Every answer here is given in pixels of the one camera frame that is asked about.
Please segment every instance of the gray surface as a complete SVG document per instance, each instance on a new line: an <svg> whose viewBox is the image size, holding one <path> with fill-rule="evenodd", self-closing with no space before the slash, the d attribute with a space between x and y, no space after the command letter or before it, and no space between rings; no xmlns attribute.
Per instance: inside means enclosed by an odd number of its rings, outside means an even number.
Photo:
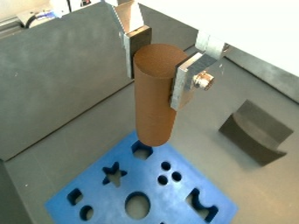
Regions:
<svg viewBox="0 0 299 224"><path fill-rule="evenodd" d="M229 51L226 58L246 69L260 80L266 82L290 99L299 102L299 77L296 75L288 73L245 52L241 52L237 48Z"/></svg>
<svg viewBox="0 0 299 224"><path fill-rule="evenodd" d="M0 161L0 223L31 224L2 161Z"/></svg>
<svg viewBox="0 0 299 224"><path fill-rule="evenodd" d="M153 43L186 48L196 31L142 7ZM102 3L0 40L0 158L6 160L118 90L125 52Z"/></svg>
<svg viewBox="0 0 299 224"><path fill-rule="evenodd" d="M236 202L233 224L294 223L299 219L299 105L226 59L209 70L216 82L178 112L170 144ZM217 132L245 99L270 112L293 134L286 155L265 167ZM9 171L34 224L50 224L46 199L134 129L133 85L9 160Z"/></svg>

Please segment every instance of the wooden cylinder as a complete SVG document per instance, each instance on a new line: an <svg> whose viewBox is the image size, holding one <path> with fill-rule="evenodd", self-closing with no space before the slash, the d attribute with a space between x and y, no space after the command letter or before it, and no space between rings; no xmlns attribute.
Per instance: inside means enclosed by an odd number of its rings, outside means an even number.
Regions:
<svg viewBox="0 0 299 224"><path fill-rule="evenodd" d="M134 126L148 146L164 144L172 133L176 111L170 91L176 65L186 58L172 45L146 45L134 54Z"/></svg>

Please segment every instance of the gray wall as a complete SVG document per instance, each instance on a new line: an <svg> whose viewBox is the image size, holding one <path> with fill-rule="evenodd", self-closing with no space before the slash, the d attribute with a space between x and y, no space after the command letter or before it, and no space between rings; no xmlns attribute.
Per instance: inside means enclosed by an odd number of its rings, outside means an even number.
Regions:
<svg viewBox="0 0 299 224"><path fill-rule="evenodd" d="M186 48L196 31L142 7L153 43ZM113 94L125 53L104 3L0 40L0 158L18 152Z"/></svg>
<svg viewBox="0 0 299 224"><path fill-rule="evenodd" d="M0 223L30 224L29 216L15 193L11 180L5 171L3 162L0 160Z"/></svg>

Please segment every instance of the blue board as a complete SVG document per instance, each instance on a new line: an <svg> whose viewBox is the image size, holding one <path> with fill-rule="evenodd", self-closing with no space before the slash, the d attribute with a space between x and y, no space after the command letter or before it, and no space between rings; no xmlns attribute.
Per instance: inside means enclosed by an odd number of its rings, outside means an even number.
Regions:
<svg viewBox="0 0 299 224"><path fill-rule="evenodd" d="M149 203L130 217L126 202ZM225 224L237 207L166 143L148 147L128 135L45 203L57 224Z"/></svg>

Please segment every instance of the oval hole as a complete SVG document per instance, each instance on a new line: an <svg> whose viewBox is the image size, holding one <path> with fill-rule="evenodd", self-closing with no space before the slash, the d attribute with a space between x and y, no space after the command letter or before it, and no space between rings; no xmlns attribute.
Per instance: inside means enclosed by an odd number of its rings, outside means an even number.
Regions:
<svg viewBox="0 0 299 224"><path fill-rule="evenodd" d="M78 217L84 220L88 221L92 218L93 215L93 209L90 206L84 206L80 211L78 211Z"/></svg>
<svg viewBox="0 0 299 224"><path fill-rule="evenodd" d="M134 220L141 220L149 213L149 199L141 192L132 192L125 198L125 213Z"/></svg>

